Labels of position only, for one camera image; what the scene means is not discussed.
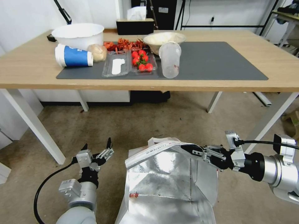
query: white food item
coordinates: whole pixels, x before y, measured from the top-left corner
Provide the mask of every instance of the white food item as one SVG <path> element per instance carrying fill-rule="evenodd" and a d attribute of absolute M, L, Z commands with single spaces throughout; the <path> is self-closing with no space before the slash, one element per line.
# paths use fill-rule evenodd
<path fill-rule="evenodd" d="M 184 35 L 174 33 L 174 32 L 162 32 L 162 33 L 156 33 L 153 35 L 149 35 L 144 38 L 144 41 L 148 44 L 154 44 L 154 45 L 162 45 L 167 42 L 176 42 L 180 43 L 183 42 L 185 39 Z"/>
<path fill-rule="evenodd" d="M 126 61 L 125 59 L 113 59 L 112 61 L 112 74 L 117 75 L 121 72 L 121 65 L 124 64 Z"/>
<path fill-rule="evenodd" d="M 98 44 L 89 45 L 87 51 L 90 51 L 93 55 L 93 61 L 105 61 L 107 56 L 107 49 L 105 46 Z"/>

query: cherry tomato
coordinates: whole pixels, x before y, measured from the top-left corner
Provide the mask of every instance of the cherry tomato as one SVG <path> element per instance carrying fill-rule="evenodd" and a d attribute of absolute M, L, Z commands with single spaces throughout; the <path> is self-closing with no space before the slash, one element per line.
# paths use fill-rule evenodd
<path fill-rule="evenodd" d="M 133 65 L 137 65 L 137 63 L 139 62 L 139 59 L 138 58 L 134 58 L 132 62 L 133 62 Z"/>
<path fill-rule="evenodd" d="M 148 72 L 151 72 L 153 70 L 153 65 L 151 63 L 147 63 L 145 65 L 145 69 L 148 71 Z"/>
<path fill-rule="evenodd" d="M 132 58 L 136 58 L 137 56 L 138 56 L 137 51 L 133 51 L 133 52 L 132 52 Z"/>
<path fill-rule="evenodd" d="M 140 50 L 140 51 L 138 52 L 138 54 L 139 54 L 139 55 L 146 55 L 146 52 L 145 52 L 144 50 Z"/>
<path fill-rule="evenodd" d="M 143 59 L 145 62 L 147 62 L 147 61 L 149 60 L 149 57 L 145 54 L 145 55 L 142 56 L 142 59 Z"/>
<path fill-rule="evenodd" d="M 139 65 L 138 69 L 139 71 L 143 72 L 145 70 L 145 65 L 144 64 Z"/>

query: tissue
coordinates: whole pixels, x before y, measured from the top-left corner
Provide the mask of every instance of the tissue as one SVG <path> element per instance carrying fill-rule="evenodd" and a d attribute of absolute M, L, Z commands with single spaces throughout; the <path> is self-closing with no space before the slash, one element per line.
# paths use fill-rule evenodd
<path fill-rule="evenodd" d="M 136 6 L 128 9 L 127 20 L 145 20 L 146 6 Z"/>

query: wooden table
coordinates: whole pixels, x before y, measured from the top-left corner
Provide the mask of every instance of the wooden table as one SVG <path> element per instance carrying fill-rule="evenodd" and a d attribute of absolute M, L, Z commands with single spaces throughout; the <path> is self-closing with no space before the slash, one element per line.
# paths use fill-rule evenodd
<path fill-rule="evenodd" d="M 238 31 L 181 31 L 187 41 L 226 41 L 256 68 L 263 72 L 267 81 L 226 80 L 66 80 L 56 79 L 62 70 L 56 63 L 54 48 L 46 35 L 23 44 L 0 58 L 0 88 L 59 164 L 65 157 L 48 134 L 40 120 L 24 100 L 18 89 L 72 89 L 77 90 L 158 90 L 158 91 L 217 91 L 209 106 L 211 110 L 220 91 L 268 91 L 282 92 L 276 102 L 257 124 L 247 139 L 259 140 L 293 102 L 299 92 L 299 60 L 289 53 L 245 30 Z M 115 33 L 105 33 L 105 41 L 116 41 Z M 141 36 L 122 36 L 136 40 Z M 81 97 L 85 110 L 88 106 Z M 244 147 L 249 153 L 253 145 Z"/>
<path fill-rule="evenodd" d="M 289 35 L 291 34 L 295 26 L 299 25 L 299 16 L 295 16 L 290 13 L 278 12 L 276 10 L 272 11 L 272 13 L 276 14 L 277 18 L 286 20 L 289 23 L 286 32 L 284 33 L 283 37 L 278 43 L 278 46 L 281 48 L 284 45 L 284 43 L 287 41 L 287 38 L 289 37 Z"/>

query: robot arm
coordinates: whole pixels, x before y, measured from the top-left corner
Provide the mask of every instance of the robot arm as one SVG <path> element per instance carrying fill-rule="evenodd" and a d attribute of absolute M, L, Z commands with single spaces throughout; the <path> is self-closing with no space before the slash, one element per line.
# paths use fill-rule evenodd
<path fill-rule="evenodd" d="M 68 200 L 69 210 L 56 224 L 96 224 L 98 172 L 113 153 L 109 138 L 106 149 L 101 153 L 92 155 L 86 144 L 73 158 L 79 164 L 82 175 L 79 180 L 65 180 L 60 184 L 59 192 Z"/>
<path fill-rule="evenodd" d="M 295 146 L 294 139 L 287 135 L 275 135 L 273 149 L 277 154 L 264 156 L 258 152 L 245 154 L 241 147 L 244 141 L 232 131 L 226 131 L 225 134 L 230 146 L 228 151 L 222 145 L 181 147 L 221 171 L 230 168 L 247 173 L 255 181 L 267 182 L 278 198 L 299 204 L 299 163 L 294 163 L 295 149 L 279 145 Z"/>

